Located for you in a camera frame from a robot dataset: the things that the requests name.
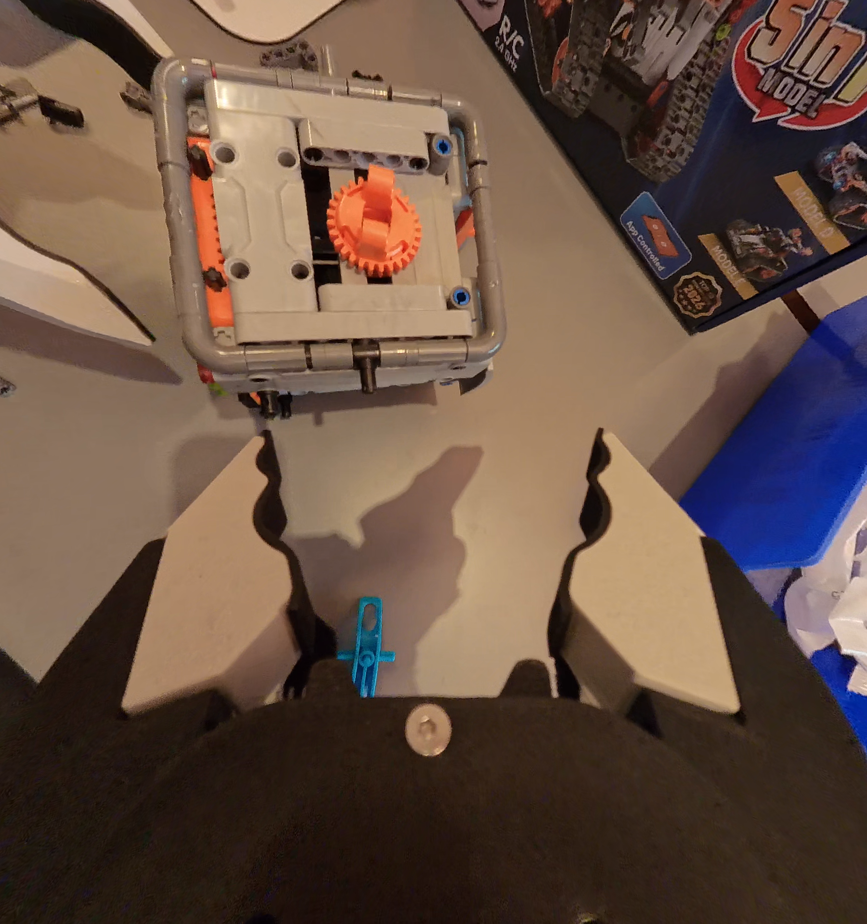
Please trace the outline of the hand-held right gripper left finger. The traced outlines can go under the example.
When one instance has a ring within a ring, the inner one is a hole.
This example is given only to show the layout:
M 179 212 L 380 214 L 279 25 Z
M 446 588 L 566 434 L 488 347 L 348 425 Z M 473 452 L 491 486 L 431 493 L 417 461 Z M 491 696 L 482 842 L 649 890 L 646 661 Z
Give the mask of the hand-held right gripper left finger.
M 239 710 L 279 695 L 317 655 L 317 616 L 284 542 L 272 434 L 251 439 L 164 539 L 121 707 L 214 690 Z

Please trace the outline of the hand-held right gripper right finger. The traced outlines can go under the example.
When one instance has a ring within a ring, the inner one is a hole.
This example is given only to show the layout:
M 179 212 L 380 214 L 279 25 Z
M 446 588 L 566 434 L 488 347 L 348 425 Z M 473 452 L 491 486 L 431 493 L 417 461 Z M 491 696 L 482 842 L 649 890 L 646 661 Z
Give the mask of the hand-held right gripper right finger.
M 738 713 L 704 533 L 605 430 L 578 525 L 549 618 L 559 694 L 619 713 L 643 692 Z

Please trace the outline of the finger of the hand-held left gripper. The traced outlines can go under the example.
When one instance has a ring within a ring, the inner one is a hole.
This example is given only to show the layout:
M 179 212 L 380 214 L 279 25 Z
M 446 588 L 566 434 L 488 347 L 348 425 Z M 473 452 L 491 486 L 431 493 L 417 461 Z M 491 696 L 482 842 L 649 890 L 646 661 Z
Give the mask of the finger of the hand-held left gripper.
M 107 285 L 0 219 L 0 305 L 76 333 L 136 347 L 154 334 Z
M 162 59 L 173 51 L 131 1 L 23 1 L 48 26 L 94 46 L 131 80 L 150 85 Z

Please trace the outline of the grey building-block robot model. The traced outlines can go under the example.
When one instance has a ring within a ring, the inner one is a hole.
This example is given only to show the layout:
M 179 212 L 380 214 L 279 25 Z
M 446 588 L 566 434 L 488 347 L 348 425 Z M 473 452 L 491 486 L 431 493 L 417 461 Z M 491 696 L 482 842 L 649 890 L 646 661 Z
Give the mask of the grey building-block robot model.
M 186 351 L 266 420 L 483 385 L 507 318 L 483 121 L 381 80 L 170 57 L 150 88 Z

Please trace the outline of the grey angled beam part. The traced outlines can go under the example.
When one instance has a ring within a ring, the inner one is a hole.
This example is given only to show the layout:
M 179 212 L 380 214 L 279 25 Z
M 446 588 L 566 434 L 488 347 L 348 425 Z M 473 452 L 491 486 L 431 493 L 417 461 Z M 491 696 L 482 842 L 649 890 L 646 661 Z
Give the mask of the grey angled beam part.
M 259 63 L 265 68 L 305 70 L 311 73 L 320 70 L 319 54 L 306 40 L 289 40 L 268 48 L 260 54 Z

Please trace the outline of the blue plastic separator tool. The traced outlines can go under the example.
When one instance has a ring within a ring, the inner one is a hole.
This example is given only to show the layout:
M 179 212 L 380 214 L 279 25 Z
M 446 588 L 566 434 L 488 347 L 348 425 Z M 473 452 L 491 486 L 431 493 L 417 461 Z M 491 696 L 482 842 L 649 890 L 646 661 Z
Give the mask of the blue plastic separator tool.
M 379 667 L 393 664 L 395 652 L 387 651 L 382 644 L 382 600 L 364 596 L 358 601 L 357 629 L 354 646 L 336 654 L 336 659 L 350 665 L 353 685 L 362 699 L 376 695 Z

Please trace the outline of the blue plastic bin with bags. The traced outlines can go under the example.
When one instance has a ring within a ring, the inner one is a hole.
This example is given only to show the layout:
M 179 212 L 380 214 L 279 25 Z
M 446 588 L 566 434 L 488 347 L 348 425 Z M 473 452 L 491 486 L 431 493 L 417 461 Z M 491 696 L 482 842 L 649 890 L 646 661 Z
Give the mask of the blue plastic bin with bags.
M 832 549 L 867 488 L 867 295 L 829 314 L 680 504 L 751 576 Z

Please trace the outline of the clear plastic parts bags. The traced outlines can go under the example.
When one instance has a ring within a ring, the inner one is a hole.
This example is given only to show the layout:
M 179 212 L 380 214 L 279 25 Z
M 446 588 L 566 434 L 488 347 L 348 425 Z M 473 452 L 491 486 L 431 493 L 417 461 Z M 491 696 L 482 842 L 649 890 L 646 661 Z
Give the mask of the clear plastic parts bags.
M 820 561 L 793 580 L 784 610 L 800 651 L 836 647 L 846 689 L 867 698 L 867 483 Z

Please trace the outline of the dark blue robot kit box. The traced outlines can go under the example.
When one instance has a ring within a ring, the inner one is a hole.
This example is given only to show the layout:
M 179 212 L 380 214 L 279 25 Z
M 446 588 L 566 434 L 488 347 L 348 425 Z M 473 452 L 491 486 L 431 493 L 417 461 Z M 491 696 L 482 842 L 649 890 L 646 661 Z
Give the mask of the dark blue robot kit box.
M 867 1 L 459 6 L 689 334 L 867 256 Z

